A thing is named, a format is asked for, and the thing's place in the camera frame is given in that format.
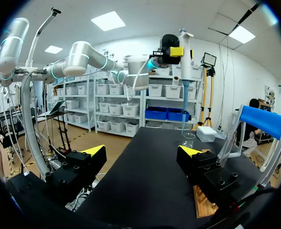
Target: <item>glass beaker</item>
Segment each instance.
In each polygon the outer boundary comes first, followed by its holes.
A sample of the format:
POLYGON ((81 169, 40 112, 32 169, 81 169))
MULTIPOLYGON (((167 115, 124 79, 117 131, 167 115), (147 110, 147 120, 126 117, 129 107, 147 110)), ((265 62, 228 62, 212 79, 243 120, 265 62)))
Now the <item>glass beaker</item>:
POLYGON ((186 146, 188 148, 193 148, 194 139, 196 136, 192 133, 184 133, 183 134, 184 140, 182 146, 186 146))

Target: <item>yellow triangular marker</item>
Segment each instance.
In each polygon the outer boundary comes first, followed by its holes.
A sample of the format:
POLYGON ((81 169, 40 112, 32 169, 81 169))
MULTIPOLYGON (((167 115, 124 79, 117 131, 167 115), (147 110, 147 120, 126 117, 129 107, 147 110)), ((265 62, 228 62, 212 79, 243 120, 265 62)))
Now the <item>yellow triangular marker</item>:
POLYGON ((86 150, 83 150, 83 151, 80 151, 81 153, 87 153, 87 154, 90 154, 90 155, 94 155, 95 153, 97 153, 102 147, 105 147, 105 145, 100 145, 100 146, 96 146, 94 148, 90 148, 90 149, 86 149, 86 150))
POLYGON ((190 157, 192 157, 192 155, 197 154, 197 153, 203 153, 202 151, 198 151, 196 149, 191 149, 186 146, 178 146, 178 147, 181 147, 182 150, 184 150, 190 157))

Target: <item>ceiling light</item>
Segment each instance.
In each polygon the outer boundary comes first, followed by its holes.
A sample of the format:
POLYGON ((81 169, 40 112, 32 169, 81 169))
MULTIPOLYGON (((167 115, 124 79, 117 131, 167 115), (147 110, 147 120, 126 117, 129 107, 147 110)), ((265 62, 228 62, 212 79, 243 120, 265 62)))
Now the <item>ceiling light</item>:
POLYGON ((229 37, 245 44, 246 42, 254 39, 256 36, 242 26, 238 26, 230 33, 229 37))
POLYGON ((53 53, 53 54, 57 54, 58 52, 60 52, 60 51, 62 51, 62 50, 63 50, 62 48, 59 48, 59 47, 50 45, 50 46, 45 50, 45 52, 50 52, 50 53, 53 53))
POLYGON ((108 31, 125 26, 125 23, 121 20, 121 18, 115 11, 93 18, 91 21, 99 26, 103 31, 108 31))

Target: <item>chair backrest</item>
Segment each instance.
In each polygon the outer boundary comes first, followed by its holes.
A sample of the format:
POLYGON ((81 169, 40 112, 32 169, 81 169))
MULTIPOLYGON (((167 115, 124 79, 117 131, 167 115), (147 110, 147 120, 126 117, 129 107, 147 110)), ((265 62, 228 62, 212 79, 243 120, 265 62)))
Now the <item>chair backrest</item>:
POLYGON ((281 115, 250 106, 243 106, 240 120, 280 140, 281 115))

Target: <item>wooden board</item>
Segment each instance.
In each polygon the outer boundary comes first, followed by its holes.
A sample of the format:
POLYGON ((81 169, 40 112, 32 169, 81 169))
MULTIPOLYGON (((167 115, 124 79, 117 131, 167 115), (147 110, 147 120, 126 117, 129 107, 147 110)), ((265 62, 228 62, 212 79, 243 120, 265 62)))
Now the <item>wooden board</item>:
POLYGON ((197 218, 211 216, 215 214, 218 207, 216 205, 213 205, 209 202, 208 199, 206 201, 202 201, 203 198, 206 198, 204 193, 202 193, 201 196, 199 196, 197 193, 200 193, 201 189, 198 188, 198 186, 193 186, 193 193, 194 193, 194 200, 196 203, 196 212, 197 212, 197 218))

